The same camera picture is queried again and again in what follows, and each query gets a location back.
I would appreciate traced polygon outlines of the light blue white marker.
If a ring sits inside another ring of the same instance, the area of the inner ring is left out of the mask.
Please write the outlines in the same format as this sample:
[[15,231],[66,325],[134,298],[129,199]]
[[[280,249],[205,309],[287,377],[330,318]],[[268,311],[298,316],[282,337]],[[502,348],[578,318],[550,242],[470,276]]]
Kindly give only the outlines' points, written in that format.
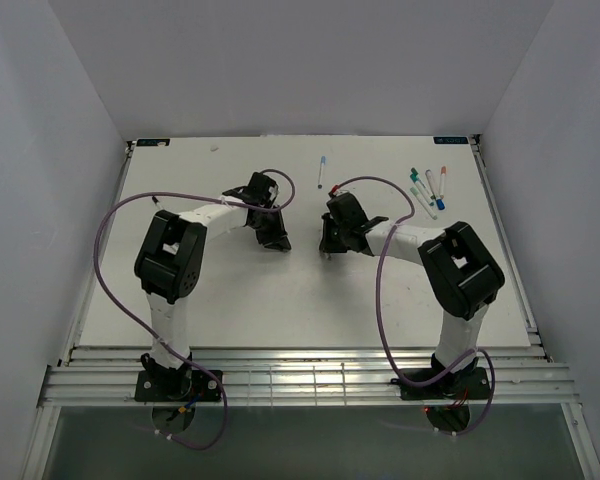
[[326,156],[321,156],[319,163],[319,172],[318,172],[318,180],[317,180],[317,188],[323,188],[323,177],[324,177],[324,169],[326,166]]

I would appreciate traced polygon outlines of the mint capped white marker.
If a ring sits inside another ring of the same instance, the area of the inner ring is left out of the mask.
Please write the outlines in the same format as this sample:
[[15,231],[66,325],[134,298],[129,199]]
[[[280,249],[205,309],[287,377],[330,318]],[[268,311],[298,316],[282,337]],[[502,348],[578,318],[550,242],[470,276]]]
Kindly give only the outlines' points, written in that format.
[[419,192],[419,190],[416,187],[411,187],[410,188],[411,193],[414,195],[414,197],[416,198],[416,200],[420,203],[420,205],[422,206],[422,208],[426,211],[427,215],[433,219],[433,220],[437,220],[438,216],[436,215],[436,213],[433,211],[433,209],[431,208],[431,206],[429,205],[428,201],[424,198],[424,196]]

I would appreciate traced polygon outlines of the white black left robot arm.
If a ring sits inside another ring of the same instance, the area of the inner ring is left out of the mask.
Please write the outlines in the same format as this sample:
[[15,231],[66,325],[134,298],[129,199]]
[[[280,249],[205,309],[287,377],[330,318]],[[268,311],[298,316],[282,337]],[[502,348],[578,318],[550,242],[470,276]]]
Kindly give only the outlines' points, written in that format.
[[134,265],[150,308],[152,349],[141,357],[148,381],[169,399],[185,397],[192,387],[186,362],[187,297],[196,287],[208,241],[237,228],[255,231],[258,244],[288,252],[291,243],[276,210],[278,185],[255,172],[249,183],[225,191],[218,203],[192,211],[159,210],[153,217]]

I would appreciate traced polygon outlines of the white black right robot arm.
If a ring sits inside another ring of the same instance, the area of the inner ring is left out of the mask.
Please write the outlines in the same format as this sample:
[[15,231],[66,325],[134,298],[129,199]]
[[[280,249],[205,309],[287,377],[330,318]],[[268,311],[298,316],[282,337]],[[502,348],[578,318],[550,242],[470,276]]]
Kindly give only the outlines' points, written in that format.
[[[397,382],[407,388],[434,390],[454,397],[476,371],[483,352],[477,341],[483,319],[505,276],[494,257],[466,222],[444,229],[408,225],[404,218],[370,218],[351,193],[332,193],[322,216],[324,254],[356,252],[378,259],[374,307],[381,344]],[[398,367],[386,336],[382,312],[382,274],[387,258],[424,269],[442,309],[442,327],[430,367],[411,373]]]

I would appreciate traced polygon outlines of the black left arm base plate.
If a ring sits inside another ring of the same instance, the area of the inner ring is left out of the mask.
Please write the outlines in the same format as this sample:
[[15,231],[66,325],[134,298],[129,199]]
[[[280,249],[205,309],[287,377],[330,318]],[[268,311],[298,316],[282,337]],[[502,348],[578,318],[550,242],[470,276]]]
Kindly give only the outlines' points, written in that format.
[[199,370],[187,370],[176,379],[158,378],[147,371],[138,374],[133,399],[141,403],[219,402],[222,399],[219,381],[221,370],[212,370],[216,380]]

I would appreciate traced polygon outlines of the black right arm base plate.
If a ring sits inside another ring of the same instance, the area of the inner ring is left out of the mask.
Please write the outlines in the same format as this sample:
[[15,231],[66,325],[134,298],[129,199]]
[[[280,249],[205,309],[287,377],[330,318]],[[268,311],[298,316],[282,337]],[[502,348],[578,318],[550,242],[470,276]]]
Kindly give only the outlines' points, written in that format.
[[421,388],[407,385],[399,378],[393,378],[390,383],[399,387],[402,400],[487,400],[491,391],[487,372],[482,367],[447,374]]

